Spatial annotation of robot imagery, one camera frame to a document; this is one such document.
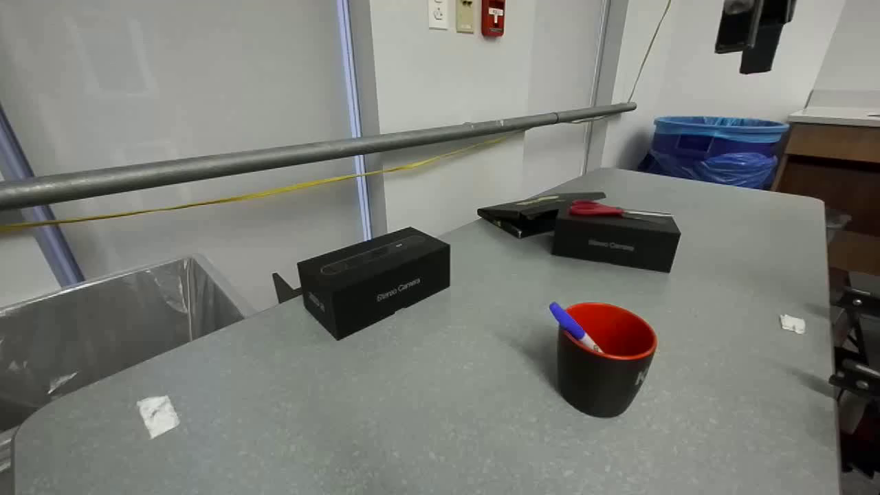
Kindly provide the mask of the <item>wooden cabinet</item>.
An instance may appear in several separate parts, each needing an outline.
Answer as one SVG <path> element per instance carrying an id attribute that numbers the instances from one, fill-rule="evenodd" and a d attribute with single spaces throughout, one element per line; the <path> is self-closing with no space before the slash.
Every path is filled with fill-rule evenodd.
<path id="1" fill-rule="evenodd" d="M 829 267 L 880 276 L 880 122 L 791 117 L 777 157 L 773 188 L 818 199 L 839 220 Z"/>

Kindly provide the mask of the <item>grey metal rail pipe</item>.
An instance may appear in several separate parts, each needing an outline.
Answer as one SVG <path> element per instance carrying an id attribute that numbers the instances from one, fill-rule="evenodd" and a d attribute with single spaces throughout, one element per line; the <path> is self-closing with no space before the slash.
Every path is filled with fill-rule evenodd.
<path id="1" fill-rule="evenodd" d="M 14 180 L 0 184 L 0 206 L 28 209 L 28 206 L 43 206 L 43 205 L 101 199 L 116 194 L 172 188 L 187 181 L 264 173 L 275 168 L 293 168 L 293 165 L 358 157 L 358 154 L 383 154 L 383 153 L 436 146 L 436 144 L 454 144 L 454 140 L 471 140 L 471 139 L 527 133 L 535 126 L 609 118 L 633 111 L 636 111 L 636 102 L 614 102 L 600 109 L 549 111 L 549 114 L 534 114 L 534 117 L 466 122 L 466 124 L 406 131 L 406 133 L 388 133 L 388 136 L 340 139 L 340 140 L 293 144 L 293 146 L 231 153 L 231 154 L 160 161 L 160 164 L 142 164 L 142 165 L 117 165 L 117 168 L 101 168 L 101 170 Z"/>

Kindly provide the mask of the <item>grey metal bin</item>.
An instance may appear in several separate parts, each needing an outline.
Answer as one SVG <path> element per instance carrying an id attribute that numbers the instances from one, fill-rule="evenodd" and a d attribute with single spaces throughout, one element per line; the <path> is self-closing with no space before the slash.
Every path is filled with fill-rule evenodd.
<path id="1" fill-rule="evenodd" d="M 238 320 L 238 297 L 197 260 L 7 307 L 0 311 L 0 430 Z"/>

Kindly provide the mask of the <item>white wall switch plate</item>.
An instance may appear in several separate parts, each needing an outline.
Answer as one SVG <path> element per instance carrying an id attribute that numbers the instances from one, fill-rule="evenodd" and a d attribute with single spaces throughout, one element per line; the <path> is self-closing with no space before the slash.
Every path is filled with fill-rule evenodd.
<path id="1" fill-rule="evenodd" d="M 428 32 L 451 27 L 451 5 L 447 0 L 428 0 Z"/>

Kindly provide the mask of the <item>white tape patch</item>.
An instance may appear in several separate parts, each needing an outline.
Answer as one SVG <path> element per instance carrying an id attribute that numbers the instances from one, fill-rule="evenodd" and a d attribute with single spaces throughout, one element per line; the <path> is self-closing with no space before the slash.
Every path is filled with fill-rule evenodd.
<path id="1" fill-rule="evenodd" d="M 806 334 L 806 320 L 781 313 L 781 330 L 803 335 Z"/>
<path id="2" fill-rule="evenodd" d="M 146 396 L 136 401 L 139 421 L 152 440 L 179 426 L 179 412 L 167 396 Z"/>

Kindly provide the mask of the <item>red object on box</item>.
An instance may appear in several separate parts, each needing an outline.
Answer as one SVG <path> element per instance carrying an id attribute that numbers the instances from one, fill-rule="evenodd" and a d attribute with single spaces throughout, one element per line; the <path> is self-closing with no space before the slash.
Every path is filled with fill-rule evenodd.
<path id="1" fill-rule="evenodd" d="M 571 202 L 570 205 L 571 219 L 626 219 L 619 206 L 605 206 L 600 202 Z"/>

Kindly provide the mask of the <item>black mug red inside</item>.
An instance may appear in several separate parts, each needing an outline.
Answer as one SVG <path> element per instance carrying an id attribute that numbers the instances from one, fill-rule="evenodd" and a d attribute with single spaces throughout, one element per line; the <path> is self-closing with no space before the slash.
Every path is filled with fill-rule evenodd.
<path id="1" fill-rule="evenodd" d="M 559 395 L 585 415 L 616 418 L 647 382 L 656 352 L 653 329 L 609 304 L 574 304 L 570 313 L 596 342 L 596 352 L 559 335 Z"/>

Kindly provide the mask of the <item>black hanging object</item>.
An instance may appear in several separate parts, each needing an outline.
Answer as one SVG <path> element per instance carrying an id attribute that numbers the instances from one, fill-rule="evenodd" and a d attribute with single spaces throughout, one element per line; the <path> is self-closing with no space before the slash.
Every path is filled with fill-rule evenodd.
<path id="1" fill-rule="evenodd" d="M 722 0 L 715 54 L 737 54 L 743 74 L 769 73 L 794 5 L 796 0 Z"/>

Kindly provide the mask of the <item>blue pen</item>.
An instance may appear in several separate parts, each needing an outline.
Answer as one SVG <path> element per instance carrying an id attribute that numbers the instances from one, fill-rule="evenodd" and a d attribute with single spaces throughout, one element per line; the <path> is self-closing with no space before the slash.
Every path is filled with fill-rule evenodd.
<path id="1" fill-rule="evenodd" d="M 582 349 L 601 356 L 601 346 L 589 335 L 589 330 L 559 304 L 549 304 L 549 313 L 559 329 Z"/>

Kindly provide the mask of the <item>white tape patch left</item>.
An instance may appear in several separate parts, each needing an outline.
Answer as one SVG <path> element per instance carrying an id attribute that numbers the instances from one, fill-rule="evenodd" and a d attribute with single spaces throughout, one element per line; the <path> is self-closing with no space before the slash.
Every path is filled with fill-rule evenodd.
<path id="1" fill-rule="evenodd" d="M 136 401 L 139 421 L 152 440 L 179 426 L 179 412 L 167 396 L 146 396 Z"/>

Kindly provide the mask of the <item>white tape patch right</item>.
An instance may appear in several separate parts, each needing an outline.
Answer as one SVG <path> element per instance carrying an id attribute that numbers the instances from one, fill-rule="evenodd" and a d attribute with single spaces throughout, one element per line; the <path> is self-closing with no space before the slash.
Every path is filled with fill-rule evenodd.
<path id="1" fill-rule="evenodd" d="M 781 330 L 803 335 L 806 334 L 806 320 L 781 313 Z"/>

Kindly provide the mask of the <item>black flat case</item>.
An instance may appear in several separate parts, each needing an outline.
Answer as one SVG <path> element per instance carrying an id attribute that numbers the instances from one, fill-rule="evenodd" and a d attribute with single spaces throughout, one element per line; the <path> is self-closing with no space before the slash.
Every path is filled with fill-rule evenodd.
<path id="1" fill-rule="evenodd" d="M 559 205 L 556 202 L 510 202 L 497 206 L 482 206 L 477 219 L 510 236 L 534 236 L 553 228 L 559 219 Z"/>

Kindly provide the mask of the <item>black box near left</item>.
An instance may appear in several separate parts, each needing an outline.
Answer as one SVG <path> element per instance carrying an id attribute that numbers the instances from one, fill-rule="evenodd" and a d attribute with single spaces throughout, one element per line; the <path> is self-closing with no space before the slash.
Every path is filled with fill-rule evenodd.
<path id="1" fill-rule="evenodd" d="M 347 338 L 451 287 L 451 246 L 399 228 L 296 264 L 307 313 Z"/>

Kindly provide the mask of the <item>black equipment right edge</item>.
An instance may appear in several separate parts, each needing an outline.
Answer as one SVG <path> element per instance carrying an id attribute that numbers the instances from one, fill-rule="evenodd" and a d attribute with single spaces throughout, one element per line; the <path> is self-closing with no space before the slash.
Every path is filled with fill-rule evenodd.
<path id="1" fill-rule="evenodd" d="M 861 320 L 880 316 L 880 297 L 861 290 L 845 290 L 832 308 L 832 375 L 828 382 L 839 408 L 839 450 L 845 474 L 880 474 L 880 370 L 869 362 Z"/>

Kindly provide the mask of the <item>black box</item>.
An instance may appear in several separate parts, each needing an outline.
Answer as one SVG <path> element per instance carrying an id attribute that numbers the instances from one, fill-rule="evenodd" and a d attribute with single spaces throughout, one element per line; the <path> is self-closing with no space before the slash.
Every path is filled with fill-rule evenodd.
<path id="1" fill-rule="evenodd" d="M 565 260 L 667 274 L 682 232 L 674 219 L 559 219 L 549 252 Z"/>
<path id="2" fill-rule="evenodd" d="M 399 228 L 296 264 L 307 313 L 347 338 L 451 287 L 451 246 Z"/>

